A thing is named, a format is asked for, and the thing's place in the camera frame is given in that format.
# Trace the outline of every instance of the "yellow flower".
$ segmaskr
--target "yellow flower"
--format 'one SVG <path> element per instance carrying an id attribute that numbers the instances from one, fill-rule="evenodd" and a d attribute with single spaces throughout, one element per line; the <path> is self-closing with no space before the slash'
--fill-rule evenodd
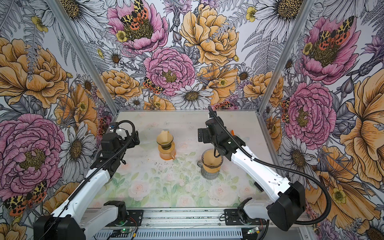
<path id="1" fill-rule="evenodd" d="M 311 42 L 307 43 L 307 44 L 304 46 L 304 48 L 303 48 L 303 53 L 304 53 L 304 55 L 308 55 L 308 54 L 310 53 L 310 51 L 312 50 L 312 47 L 313 47 L 313 45 L 312 45 Z"/>
<path id="2" fill-rule="evenodd" d="M 113 99 L 119 96 L 129 100 L 131 97 L 142 94 L 141 87 L 139 87 L 140 82 L 123 71 L 105 71 L 101 74 L 101 78 Z M 99 90 L 96 91 L 96 94 L 99 98 L 104 99 Z"/>
<path id="3" fill-rule="evenodd" d="M 240 83 L 240 78 L 237 76 L 237 68 L 220 68 L 215 65 L 203 67 L 196 74 L 203 81 L 209 81 L 205 89 L 213 89 L 213 95 L 210 96 L 211 104 L 221 103 L 231 95 L 230 92 L 235 92 L 236 82 Z"/>
<path id="4" fill-rule="evenodd" d="M 247 15 L 245 16 L 245 18 L 250 22 L 253 22 L 256 19 L 254 16 L 256 12 L 257 12 L 256 7 L 252 7 L 252 6 L 248 7 Z"/>
<path id="5" fill-rule="evenodd" d="M 88 130 L 96 136 L 97 134 L 97 113 L 96 105 L 93 99 L 87 97 L 87 94 L 81 84 L 77 84 L 76 90 L 71 88 L 71 96 L 60 98 L 58 106 L 55 108 L 56 123 L 58 125 L 74 125 L 77 131 L 81 122 L 88 124 Z"/>
<path id="6" fill-rule="evenodd" d="M 332 193 L 332 199 L 338 204 L 345 204 L 347 202 L 347 195 L 343 190 L 334 188 Z"/>
<path id="7" fill-rule="evenodd" d="M 18 102 L 23 94 L 34 96 L 43 103 L 43 108 L 49 108 L 68 93 L 67 73 L 48 49 L 38 46 L 37 65 L 29 81 L 26 57 L 29 47 L 21 39 L 10 43 L 0 38 L 0 96 L 12 97 L 8 104 Z"/>
<path id="8" fill-rule="evenodd" d="M 127 36 L 126 36 L 126 33 L 124 31 L 118 31 L 118 33 L 116 33 L 116 37 L 118 39 L 119 42 L 126 42 L 128 40 Z"/>
<path id="9" fill-rule="evenodd" d="M 144 109 L 170 110 L 175 109 L 175 107 L 168 99 L 154 95 L 153 98 L 149 98 L 149 103 L 144 103 Z"/>
<path id="10" fill-rule="evenodd" d="M 319 150 L 320 164 L 313 168 L 332 198 L 332 208 L 327 219 L 332 221 L 336 216 L 336 226 L 345 229 L 356 218 L 361 218 L 362 225 L 357 232 L 362 234 L 369 229 L 370 220 L 380 217 L 376 205 L 363 196 L 367 193 L 373 196 L 374 192 L 368 189 L 366 193 L 360 182 L 353 181 L 357 173 L 353 163 L 337 147 L 322 146 Z M 316 213 L 324 212 L 326 200 L 319 187 L 314 189 L 310 185 L 310 189 L 305 190 L 305 197 Z"/>
<path id="11" fill-rule="evenodd" d="M 259 74 L 250 78 L 251 84 L 244 86 L 244 96 L 246 98 L 257 98 L 258 96 L 263 96 L 266 88 L 268 87 L 269 81 L 272 77 L 272 71 L 266 74 Z M 280 104 L 281 99 L 283 98 L 283 83 L 284 79 L 282 76 L 279 77 L 271 98 L 269 99 L 272 106 L 275 108 Z"/>
<path id="12" fill-rule="evenodd" d="M 36 17 L 36 16 L 32 16 L 31 17 L 31 20 L 33 22 L 33 24 L 36 25 L 36 28 L 39 30 L 39 31 L 44 31 L 44 32 L 48 32 L 48 28 L 46 26 L 43 25 L 42 21 L 41 21 L 41 18 L 39 17 Z"/>
<path id="13" fill-rule="evenodd" d="M 99 56 L 104 59 L 104 53 L 101 51 L 100 48 L 97 49 L 97 53 L 99 54 Z"/>
<path id="14" fill-rule="evenodd" d="M 185 45 L 196 46 L 200 51 L 200 63 L 224 66 L 236 55 L 239 33 L 235 27 L 213 37 L 218 29 L 227 23 L 227 18 L 218 15 L 209 5 L 199 5 L 199 14 L 192 12 L 184 15 L 180 34 L 188 40 Z"/>
<path id="15" fill-rule="evenodd" d="M 384 180 L 384 69 L 355 84 L 354 104 L 348 110 L 357 115 L 355 127 L 340 136 L 346 154 L 353 158 L 353 169 L 362 181 L 377 189 Z"/>
<path id="16" fill-rule="evenodd" d="M 280 118 L 270 117 L 266 120 L 266 127 L 271 136 L 273 146 L 275 150 L 278 151 L 281 144 L 281 121 Z"/>
<path id="17" fill-rule="evenodd" d="M 58 208 L 67 198 L 75 191 L 80 183 L 70 182 L 66 185 L 62 185 L 56 190 L 53 197 L 44 202 L 43 209 L 47 210 L 51 214 L 56 208 Z"/>
<path id="18" fill-rule="evenodd" d="M 26 226 L 15 223 L 10 227 L 7 223 L 0 223 L 0 239 L 2 240 L 25 240 Z"/>

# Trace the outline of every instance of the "electrical wire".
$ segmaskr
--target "electrical wire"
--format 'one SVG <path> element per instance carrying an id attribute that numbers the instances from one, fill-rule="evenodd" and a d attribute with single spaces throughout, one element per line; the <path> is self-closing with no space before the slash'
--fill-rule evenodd
<path id="1" fill-rule="evenodd" d="M 84 179 L 84 181 L 79 185 L 78 188 L 76 188 L 76 190 L 72 193 L 72 195 L 68 198 L 68 203 L 65 205 L 65 207 L 63 208 L 63 210 L 59 213 L 59 215 L 56 217 L 56 219 L 53 221 L 53 223 L 51 224 L 51 226 L 48 228 L 47 231 L 45 231 L 45 233 L 38 239 L 38 240 L 41 240 L 45 234 L 47 234 L 49 232 L 49 230 L 52 228 L 53 225 L 55 225 L 56 221 L 59 219 L 60 215 L 64 212 L 64 210 L 68 209 L 68 205 L 69 203 L 74 199 L 74 197 L 80 192 L 80 190 L 85 186 L 85 184 L 87 184 L 87 182 L 89 182 L 91 180 L 91 178 L 93 176 L 96 175 L 96 173 L 98 171 L 100 171 L 105 165 L 107 165 L 110 161 L 112 161 L 113 159 L 115 159 L 119 154 L 121 154 L 123 151 L 126 151 L 129 143 L 132 141 L 133 137 L 135 136 L 135 125 L 129 121 L 129 120 L 123 120 L 123 121 L 120 121 L 118 122 L 118 124 L 115 126 L 114 128 L 114 132 L 116 132 L 116 128 L 121 124 L 121 123 L 129 123 L 131 124 L 132 126 L 132 134 L 131 136 L 126 140 L 125 144 L 112 156 L 110 157 L 107 161 L 105 161 L 100 167 L 98 167 L 95 171 L 93 171 L 87 178 Z"/>
<path id="2" fill-rule="evenodd" d="M 294 174 L 301 175 L 301 176 L 303 176 L 303 177 L 313 181 L 317 186 L 319 186 L 321 188 L 321 190 L 323 191 L 323 193 L 325 195 L 325 199 L 326 199 L 326 207 L 325 207 L 324 212 L 318 218 L 316 218 L 314 220 L 310 220 L 310 221 L 295 221 L 295 224 L 299 224 L 299 225 L 312 225 L 312 224 L 316 224 L 316 223 L 319 223 L 319 222 L 323 221 L 328 216 L 328 214 L 331 211 L 331 207 L 332 207 L 331 196 L 329 195 L 329 192 L 327 191 L 327 188 L 325 188 L 325 186 L 320 181 L 318 181 L 317 179 L 315 179 L 314 177 L 312 177 L 312 176 L 310 176 L 310 175 L 308 175 L 306 173 L 303 173 L 303 172 L 300 172 L 300 171 L 296 171 L 296 170 L 293 170 L 293 169 L 289 169 L 289 168 L 286 168 L 286 167 L 274 165 L 274 164 L 271 164 L 271 163 L 268 163 L 268 162 L 264 162 L 264 161 L 262 161 L 260 159 L 255 158 L 254 156 L 249 154 L 246 150 L 244 150 L 244 148 L 233 138 L 233 136 L 229 133 L 229 131 L 224 127 L 223 121 L 221 120 L 221 118 L 218 117 L 215 114 L 215 112 L 212 110 L 211 106 L 208 106 L 208 110 L 209 110 L 209 113 L 211 114 L 211 116 L 217 121 L 217 123 L 220 125 L 220 127 L 227 133 L 227 135 L 237 145 L 237 147 L 247 157 L 249 157 L 252 161 L 258 162 L 258 163 L 263 164 L 263 165 L 268 166 L 268 167 L 273 167 L 273 168 L 276 168 L 276 169 L 281 169 L 281 170 L 284 170 L 284 171 L 287 171 L 287 172 L 292 172 Z"/>
<path id="3" fill-rule="evenodd" d="M 263 240 L 265 238 L 266 232 L 268 231 L 268 226 L 269 226 L 269 219 L 266 221 L 265 230 L 259 240 Z"/>

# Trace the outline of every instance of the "purple flower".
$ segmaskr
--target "purple flower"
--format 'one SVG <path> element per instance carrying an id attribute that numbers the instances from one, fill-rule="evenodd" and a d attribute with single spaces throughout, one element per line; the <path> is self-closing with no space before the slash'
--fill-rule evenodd
<path id="1" fill-rule="evenodd" d="M 52 187 L 61 176 L 58 168 L 64 134 L 54 122 L 37 114 L 0 123 L 0 197 L 31 192 L 37 184 Z"/>
<path id="2" fill-rule="evenodd" d="M 157 49 L 143 64 L 147 78 L 156 86 L 164 88 L 163 93 L 167 96 L 174 96 L 176 90 L 192 85 L 195 81 L 192 60 L 173 48 Z"/>
<path id="3" fill-rule="evenodd" d="M 323 239 L 327 240 L 337 240 L 339 239 L 339 233 L 332 227 L 331 222 L 328 220 L 324 220 L 321 222 L 321 233 L 323 235 Z"/>
<path id="4" fill-rule="evenodd" d="M 116 35 L 117 41 L 122 42 L 125 50 L 123 54 L 127 56 L 151 52 L 167 44 L 169 28 L 166 17 L 161 18 L 153 3 L 151 6 L 145 0 L 143 3 L 148 11 L 148 19 L 140 23 L 137 30 L 132 30 L 130 26 L 125 27 L 120 20 L 121 17 L 132 14 L 133 4 L 128 7 L 124 3 L 122 8 L 116 6 L 116 8 L 108 8 L 107 11 L 108 24 L 112 26 L 109 31 Z"/>
<path id="5" fill-rule="evenodd" d="M 191 10 L 191 0 L 164 0 L 164 12 L 168 15 L 171 12 L 179 11 L 185 15 Z"/>
<path id="6" fill-rule="evenodd" d="M 327 141 L 336 124 L 331 93 L 320 83 L 300 83 L 290 98 L 288 115 L 287 135 L 301 139 L 311 150 Z"/>
<path id="7" fill-rule="evenodd" d="M 296 62 L 296 71 L 309 76 L 313 81 L 322 81 L 329 85 L 350 70 L 359 56 L 353 54 L 360 35 L 360 31 L 355 32 L 356 19 L 348 31 L 349 37 L 342 44 L 329 44 L 325 49 L 320 49 L 322 43 L 319 39 L 320 32 L 333 32 L 342 24 L 343 22 L 336 23 L 336 20 L 330 22 L 324 17 L 319 18 L 304 40 L 303 54 Z"/>
<path id="8" fill-rule="evenodd" d="M 217 8 L 218 0 L 201 0 L 201 4 L 204 4 L 204 6 L 209 5 L 211 8 Z"/>

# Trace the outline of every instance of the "floral wallpaper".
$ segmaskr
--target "floral wallpaper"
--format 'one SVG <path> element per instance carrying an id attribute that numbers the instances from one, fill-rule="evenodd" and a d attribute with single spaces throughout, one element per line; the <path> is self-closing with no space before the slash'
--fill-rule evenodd
<path id="1" fill-rule="evenodd" d="M 112 120 L 59 30 L 40 1 L 0 3 L 1 239 L 33 239 L 35 220 L 83 180 Z"/>
<path id="2" fill-rule="evenodd" d="M 384 1 L 315 6 L 318 17 L 309 16 L 261 115 L 280 164 L 312 175 L 331 195 L 331 213 L 313 226 L 317 238 L 384 239 Z M 253 86 L 271 77 L 256 73 Z M 307 214 L 320 216 L 320 188 L 287 176 L 304 185 Z"/>

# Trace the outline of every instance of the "table surface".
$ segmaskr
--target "table surface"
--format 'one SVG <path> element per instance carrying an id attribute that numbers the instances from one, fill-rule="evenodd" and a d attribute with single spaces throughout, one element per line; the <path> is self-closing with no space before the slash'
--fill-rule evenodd
<path id="1" fill-rule="evenodd" d="M 272 163 L 255 112 L 218 111 L 229 130 L 246 142 L 254 154 Z M 224 158 L 214 180 L 200 174 L 197 161 L 211 144 L 197 141 L 197 129 L 205 127 L 207 111 L 120 112 L 117 121 L 130 120 L 139 131 L 140 145 L 128 149 L 127 164 L 121 164 L 112 180 L 98 192 L 89 207 L 101 207 L 110 200 L 125 201 L 126 207 L 236 207 L 248 197 L 268 199 L 254 186 L 254 180 Z M 122 124 L 131 131 L 129 124 Z M 170 131 L 176 145 L 176 159 L 159 157 L 156 137 Z"/>

